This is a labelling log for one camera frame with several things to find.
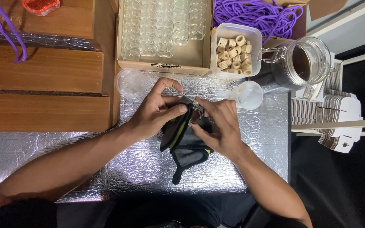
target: black cloth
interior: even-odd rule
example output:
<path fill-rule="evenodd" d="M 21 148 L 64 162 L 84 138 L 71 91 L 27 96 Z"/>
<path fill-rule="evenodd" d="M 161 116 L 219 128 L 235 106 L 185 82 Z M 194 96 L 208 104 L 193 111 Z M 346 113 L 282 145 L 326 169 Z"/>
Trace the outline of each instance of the black cloth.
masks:
<path fill-rule="evenodd" d="M 220 210 L 202 197 L 159 197 L 121 200 L 108 217 L 104 228 L 144 228 L 168 221 L 180 221 L 184 227 L 197 225 L 216 228 Z M 0 207 L 0 228 L 56 228 L 57 206 L 42 199 L 14 201 Z M 266 228 L 305 228 L 296 220 L 274 217 Z"/>

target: left hand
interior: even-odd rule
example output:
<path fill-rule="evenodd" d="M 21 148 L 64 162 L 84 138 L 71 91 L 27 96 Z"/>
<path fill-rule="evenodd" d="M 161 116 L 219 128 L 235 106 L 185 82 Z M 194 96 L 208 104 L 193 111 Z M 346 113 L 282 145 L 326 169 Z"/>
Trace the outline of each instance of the left hand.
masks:
<path fill-rule="evenodd" d="M 180 100 L 178 96 L 161 96 L 161 92 L 171 87 L 183 92 L 183 87 L 176 80 L 161 77 L 157 80 L 150 93 L 143 100 L 142 104 L 133 117 L 126 123 L 132 127 L 137 134 L 137 140 L 143 140 L 154 136 L 169 120 L 181 116 L 188 111 L 184 104 L 175 106 Z"/>

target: plastic container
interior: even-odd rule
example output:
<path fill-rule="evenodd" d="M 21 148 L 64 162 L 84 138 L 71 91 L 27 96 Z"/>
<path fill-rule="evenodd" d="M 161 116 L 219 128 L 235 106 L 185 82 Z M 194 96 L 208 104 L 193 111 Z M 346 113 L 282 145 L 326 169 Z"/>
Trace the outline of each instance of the plastic container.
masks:
<path fill-rule="evenodd" d="M 249 75 L 223 72 L 219 70 L 218 64 L 216 63 L 216 48 L 218 47 L 217 42 L 219 38 L 235 39 L 238 35 L 243 35 L 246 41 L 250 41 L 250 44 L 253 46 L 253 50 L 250 52 L 253 73 Z M 239 80 L 257 75 L 260 72 L 261 66 L 261 61 L 258 60 L 258 57 L 262 44 L 263 36 L 256 28 L 232 23 L 220 24 L 216 29 L 215 35 L 212 37 L 210 45 L 210 76 L 227 80 Z"/>
<path fill-rule="evenodd" d="M 263 89 L 254 81 L 245 81 L 229 93 L 229 100 L 236 101 L 238 107 L 253 110 L 263 102 Z"/>
<path fill-rule="evenodd" d="M 126 68 L 116 76 L 115 86 L 122 96 L 136 98 L 144 93 L 146 81 L 146 76 L 139 70 Z"/>

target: clear plastic cup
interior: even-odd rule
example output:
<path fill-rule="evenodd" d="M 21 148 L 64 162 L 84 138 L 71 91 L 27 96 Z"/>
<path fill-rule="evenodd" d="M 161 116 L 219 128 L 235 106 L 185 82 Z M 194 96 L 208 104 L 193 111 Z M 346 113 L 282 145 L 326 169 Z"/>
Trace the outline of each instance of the clear plastic cup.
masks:
<path fill-rule="evenodd" d="M 263 89 L 254 81 L 245 81 L 229 93 L 229 100 L 236 101 L 237 107 L 253 110 L 263 101 Z"/>
<path fill-rule="evenodd" d="M 122 96 L 136 98 L 144 93 L 146 81 L 146 76 L 139 70 L 126 68 L 116 76 L 115 86 Z"/>

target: glass bottle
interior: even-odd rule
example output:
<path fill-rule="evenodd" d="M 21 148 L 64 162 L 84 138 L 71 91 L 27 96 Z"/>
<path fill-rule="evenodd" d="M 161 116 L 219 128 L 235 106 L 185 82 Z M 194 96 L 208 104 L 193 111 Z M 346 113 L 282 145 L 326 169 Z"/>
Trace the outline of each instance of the glass bottle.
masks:
<path fill-rule="evenodd" d="M 329 49 L 316 37 L 302 37 L 262 52 L 260 73 L 250 79 L 263 88 L 265 95 L 321 83 L 331 69 Z"/>
<path fill-rule="evenodd" d="M 189 13 L 191 40 L 202 40 L 206 30 L 206 0 L 191 0 Z"/>
<path fill-rule="evenodd" d="M 140 0 L 124 1 L 122 52 L 123 60 L 139 61 L 140 59 Z"/>
<path fill-rule="evenodd" d="M 60 7 L 60 0 L 21 0 L 25 9 L 38 16 L 46 16 Z"/>
<path fill-rule="evenodd" d="M 140 55 L 155 56 L 157 54 L 157 0 L 142 0 L 144 10 L 140 17 Z"/>
<path fill-rule="evenodd" d="M 187 45 L 189 39 L 189 1 L 174 0 L 173 43 Z"/>
<path fill-rule="evenodd" d="M 157 9 L 157 55 L 173 57 L 174 0 L 159 0 Z"/>

